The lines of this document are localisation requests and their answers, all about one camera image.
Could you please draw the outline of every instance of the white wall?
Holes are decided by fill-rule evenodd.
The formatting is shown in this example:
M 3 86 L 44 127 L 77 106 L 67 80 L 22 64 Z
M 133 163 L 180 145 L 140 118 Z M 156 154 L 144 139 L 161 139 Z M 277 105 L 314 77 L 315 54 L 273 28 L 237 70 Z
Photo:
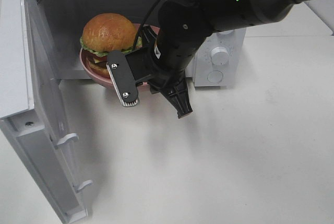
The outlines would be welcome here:
M 314 0 L 307 4 L 334 32 L 334 0 Z

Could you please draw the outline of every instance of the burger patty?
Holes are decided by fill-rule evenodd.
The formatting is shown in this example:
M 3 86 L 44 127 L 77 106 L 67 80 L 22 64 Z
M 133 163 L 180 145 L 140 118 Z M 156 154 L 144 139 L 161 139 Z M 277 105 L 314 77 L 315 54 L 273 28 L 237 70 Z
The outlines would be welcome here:
M 82 53 L 83 57 L 86 57 L 91 63 L 93 63 L 94 65 L 97 65 L 99 67 L 102 67 L 102 68 L 106 68 L 106 63 L 107 61 L 102 61 L 102 62 L 99 62 L 99 63 L 95 63 L 94 61 L 94 58 L 97 59 L 97 60 L 100 60 L 101 58 L 100 57 L 97 57 L 95 54 L 83 49 L 82 50 Z

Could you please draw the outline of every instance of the microwave control knob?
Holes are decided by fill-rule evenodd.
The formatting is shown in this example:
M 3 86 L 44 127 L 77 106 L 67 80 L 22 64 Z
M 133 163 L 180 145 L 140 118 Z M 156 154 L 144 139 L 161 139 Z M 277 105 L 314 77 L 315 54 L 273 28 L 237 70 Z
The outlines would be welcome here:
M 215 66 L 226 65 L 230 60 L 230 55 L 226 48 L 216 47 L 211 51 L 211 61 Z

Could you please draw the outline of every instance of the sesame-free bun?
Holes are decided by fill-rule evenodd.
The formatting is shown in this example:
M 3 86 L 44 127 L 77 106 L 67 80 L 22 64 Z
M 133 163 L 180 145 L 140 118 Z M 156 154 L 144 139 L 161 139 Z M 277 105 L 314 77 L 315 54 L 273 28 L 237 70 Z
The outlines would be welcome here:
M 100 67 L 100 66 L 98 66 L 96 64 L 93 64 L 89 60 L 87 60 L 87 63 L 89 65 L 90 69 L 94 73 L 96 73 L 96 74 L 98 74 L 98 75 L 100 75 L 100 76 L 102 76 L 104 78 L 110 78 L 110 75 L 109 75 L 109 72 L 108 72 L 107 68 L 103 68 L 103 67 Z
M 99 14 L 83 28 L 82 40 L 92 50 L 111 52 L 130 48 L 136 32 L 132 22 L 120 14 Z

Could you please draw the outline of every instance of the hamburger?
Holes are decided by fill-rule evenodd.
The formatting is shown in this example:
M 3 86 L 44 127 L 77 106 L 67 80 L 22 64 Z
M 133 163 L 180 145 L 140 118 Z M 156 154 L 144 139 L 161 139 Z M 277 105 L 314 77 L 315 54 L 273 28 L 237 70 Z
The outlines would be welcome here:
M 137 30 L 130 20 L 120 14 L 99 14 L 83 28 L 80 44 L 82 56 L 91 70 L 109 78 L 107 55 L 113 50 L 124 53 L 132 50 Z

